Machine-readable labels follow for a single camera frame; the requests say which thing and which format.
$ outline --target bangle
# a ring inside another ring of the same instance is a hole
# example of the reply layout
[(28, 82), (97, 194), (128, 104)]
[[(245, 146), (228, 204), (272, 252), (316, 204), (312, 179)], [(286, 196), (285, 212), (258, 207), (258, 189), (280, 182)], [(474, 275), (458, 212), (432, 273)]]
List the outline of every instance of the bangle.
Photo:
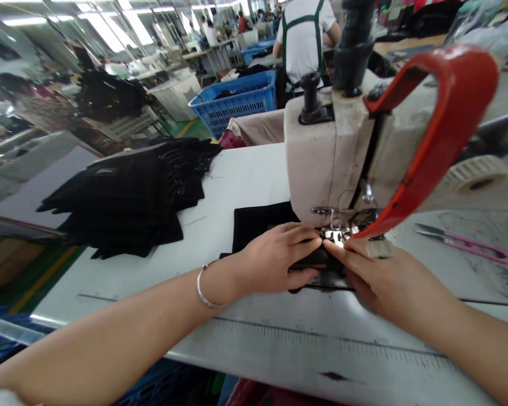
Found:
[(219, 308), (219, 307), (222, 307), (223, 305), (222, 304), (214, 304), (214, 303), (211, 303), (210, 301), (208, 301), (205, 296), (203, 296), (203, 293), (202, 293), (202, 289), (201, 287), (199, 286), (199, 282), (200, 280), (202, 279), (202, 273), (203, 271), (205, 271), (207, 268), (209, 267), (208, 264), (205, 264), (204, 266), (202, 266), (202, 270), (199, 271), (199, 275), (198, 275), (198, 281), (196, 282), (196, 286), (198, 287), (198, 297), (199, 299), (201, 300), (201, 302), (207, 306), (208, 308)]

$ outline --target factory floor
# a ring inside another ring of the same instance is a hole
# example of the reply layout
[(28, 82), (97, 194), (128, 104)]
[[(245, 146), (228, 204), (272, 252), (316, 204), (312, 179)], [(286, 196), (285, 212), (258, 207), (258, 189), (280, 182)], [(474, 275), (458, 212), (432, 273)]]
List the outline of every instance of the factory floor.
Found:
[[(165, 115), (165, 119), (166, 128), (175, 138), (212, 139), (212, 133), (198, 118), (178, 122)], [(10, 313), (31, 313), (85, 248), (50, 245), (13, 282), (0, 290), (0, 306)]]
[(192, 121), (175, 121), (170, 116), (165, 115), (166, 128), (175, 138), (183, 136), (194, 137), (198, 139), (213, 138), (212, 133), (205, 127), (205, 124), (199, 118)]

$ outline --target pink scissors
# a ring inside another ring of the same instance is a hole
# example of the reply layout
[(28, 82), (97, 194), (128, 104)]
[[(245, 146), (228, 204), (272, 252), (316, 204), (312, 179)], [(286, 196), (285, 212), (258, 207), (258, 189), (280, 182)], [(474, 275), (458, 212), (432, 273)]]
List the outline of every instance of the pink scissors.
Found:
[(425, 224), (416, 223), (416, 226), (421, 229), (414, 229), (416, 233), (425, 235), (426, 237), (432, 238), (434, 240), (442, 241), (443, 243), (448, 244), (454, 248), (470, 252), (472, 254), (490, 259), (504, 265), (508, 265), (508, 251), (506, 250), (496, 248), (492, 245), (484, 244), (480, 241), (471, 240), (457, 234), (445, 232), (444, 230), (436, 227), (426, 226)]

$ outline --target blue basket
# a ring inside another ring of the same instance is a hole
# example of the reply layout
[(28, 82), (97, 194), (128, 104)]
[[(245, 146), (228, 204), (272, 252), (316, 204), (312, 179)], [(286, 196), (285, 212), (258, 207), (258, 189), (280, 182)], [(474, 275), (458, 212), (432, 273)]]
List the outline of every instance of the blue basket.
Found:
[[(275, 96), (275, 71), (256, 73), (230, 82), (208, 86), (188, 103), (203, 124), (219, 140), (231, 118), (265, 113), (277, 108)], [(215, 100), (222, 91), (233, 96)]]
[(270, 47), (275, 45), (275, 41), (277, 40), (277, 36), (266, 38), (263, 41), (258, 42), (258, 47)]
[(252, 63), (252, 59), (255, 55), (259, 54), (261, 51), (265, 51), (270, 46), (273, 46), (275, 42), (271, 41), (262, 41), (258, 45), (252, 45), (251, 47), (241, 51), (241, 54), (243, 54), (244, 63), (245, 65), (250, 65)]
[[(31, 345), (54, 331), (32, 323), (26, 314), (7, 314), (0, 307), (0, 360), (19, 344)], [(158, 360), (113, 406), (184, 406), (204, 395), (212, 372), (170, 359)]]

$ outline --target green apron strap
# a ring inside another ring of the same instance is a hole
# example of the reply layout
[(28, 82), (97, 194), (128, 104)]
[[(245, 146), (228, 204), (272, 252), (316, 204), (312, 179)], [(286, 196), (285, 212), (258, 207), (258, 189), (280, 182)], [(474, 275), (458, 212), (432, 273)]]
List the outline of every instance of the green apron strap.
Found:
[(301, 18), (298, 18), (296, 20), (293, 20), (291, 23), (286, 22), (286, 10), (282, 12), (282, 63), (284, 64), (284, 71), (286, 72), (286, 81), (292, 86), (290, 91), (288, 92), (288, 95), (291, 97), (295, 96), (295, 89), (297, 89), (301, 81), (292, 83), (290, 81), (290, 78), (288, 77), (288, 72), (286, 70), (286, 39), (288, 36), (288, 30), (295, 25), (306, 23), (308, 21), (311, 21), (314, 23), (314, 27), (316, 29), (316, 48), (318, 50), (318, 71), (322, 72), (323, 70), (323, 52), (322, 52), (322, 35), (320, 32), (320, 23), (319, 23), (319, 16), (320, 11), (322, 9), (324, 0), (319, 0), (318, 7), (316, 8), (316, 12), (314, 15), (306, 15)]
[(286, 24), (286, 10), (282, 12), (282, 63), (284, 64), (284, 72), (286, 73), (286, 80), (288, 79), (288, 72), (286, 72), (286, 37), (288, 33), (288, 24)]
[(320, 11), (322, 10), (324, 0), (319, 0), (318, 8), (314, 13), (314, 26), (316, 28), (316, 46), (318, 47), (318, 71), (323, 70), (323, 52), (322, 52), (322, 33), (320, 32)]

